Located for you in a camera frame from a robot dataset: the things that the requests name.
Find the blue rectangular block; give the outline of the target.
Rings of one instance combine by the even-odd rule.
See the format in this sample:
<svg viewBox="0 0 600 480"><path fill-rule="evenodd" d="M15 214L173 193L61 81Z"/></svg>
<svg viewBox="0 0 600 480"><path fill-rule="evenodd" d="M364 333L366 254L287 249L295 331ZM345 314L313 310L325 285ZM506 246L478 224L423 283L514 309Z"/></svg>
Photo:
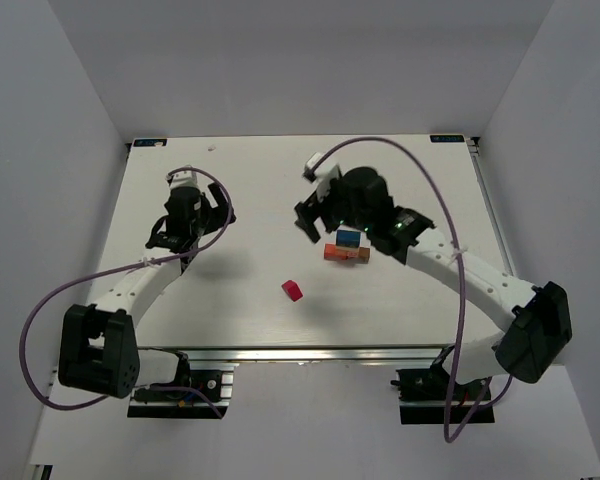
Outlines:
<svg viewBox="0 0 600 480"><path fill-rule="evenodd" d="M355 230L339 229L336 231L336 245L343 248L357 249L361 244L361 233Z"/></svg>

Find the red-orange rectangular block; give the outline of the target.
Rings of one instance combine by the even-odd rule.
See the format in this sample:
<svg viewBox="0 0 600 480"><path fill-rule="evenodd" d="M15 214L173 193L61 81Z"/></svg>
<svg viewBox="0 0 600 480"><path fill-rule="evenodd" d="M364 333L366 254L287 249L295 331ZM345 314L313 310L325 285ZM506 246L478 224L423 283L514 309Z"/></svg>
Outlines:
<svg viewBox="0 0 600 480"><path fill-rule="evenodd" d="M340 261L347 259L347 252L335 244L325 244L323 258L329 261Z"/></svg>

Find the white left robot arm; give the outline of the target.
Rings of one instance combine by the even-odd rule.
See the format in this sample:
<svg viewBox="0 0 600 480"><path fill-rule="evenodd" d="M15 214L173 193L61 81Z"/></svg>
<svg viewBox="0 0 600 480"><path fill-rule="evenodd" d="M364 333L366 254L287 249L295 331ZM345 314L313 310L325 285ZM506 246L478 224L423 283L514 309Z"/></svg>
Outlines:
<svg viewBox="0 0 600 480"><path fill-rule="evenodd" d="M188 384L185 355L140 349L135 329L166 288L187 270L200 239L235 221L226 192L208 185L216 204L187 181L172 186L167 214L154 224L145 257L93 303L64 315L58 379L65 387L125 398L136 387Z"/></svg>

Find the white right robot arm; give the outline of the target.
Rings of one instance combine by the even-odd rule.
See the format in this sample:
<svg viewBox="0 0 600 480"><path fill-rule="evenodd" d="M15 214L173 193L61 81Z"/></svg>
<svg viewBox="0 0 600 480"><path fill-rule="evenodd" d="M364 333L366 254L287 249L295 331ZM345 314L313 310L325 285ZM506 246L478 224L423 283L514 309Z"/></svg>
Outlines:
<svg viewBox="0 0 600 480"><path fill-rule="evenodd" d="M320 238L317 220L327 232L341 226L363 232L378 252L464 294L498 328L494 335L463 344L458 358L452 347L445 348L432 365L443 378L465 385L509 374L534 384L571 340L568 299L561 286L549 282L538 287L455 249L432 220L396 205L375 169L343 173L333 165L305 168L303 176L316 190L296 205L296 225L312 242Z"/></svg>

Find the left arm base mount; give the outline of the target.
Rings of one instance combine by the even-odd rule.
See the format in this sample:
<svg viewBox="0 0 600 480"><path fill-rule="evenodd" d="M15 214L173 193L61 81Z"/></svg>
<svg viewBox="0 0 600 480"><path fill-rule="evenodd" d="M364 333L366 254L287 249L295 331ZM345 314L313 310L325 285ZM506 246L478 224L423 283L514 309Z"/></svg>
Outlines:
<svg viewBox="0 0 600 480"><path fill-rule="evenodd" d="M195 358L178 351L173 380L150 380L134 388L127 417L133 419L222 419L232 397L236 363Z"/></svg>

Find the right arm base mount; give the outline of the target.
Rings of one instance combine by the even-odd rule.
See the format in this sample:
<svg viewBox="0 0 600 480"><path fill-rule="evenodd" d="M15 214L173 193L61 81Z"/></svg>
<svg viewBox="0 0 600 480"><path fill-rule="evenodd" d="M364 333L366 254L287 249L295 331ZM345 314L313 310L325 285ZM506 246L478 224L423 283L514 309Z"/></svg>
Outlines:
<svg viewBox="0 0 600 480"><path fill-rule="evenodd" d="M491 392L486 391L482 401L477 402L484 387L484 380L467 385L456 385L451 400L451 425L459 425L465 415L478 405L469 424L492 424L495 416L492 407L486 407ZM443 425L447 383L430 369L399 369L390 381L398 395L400 422L402 425Z"/></svg>

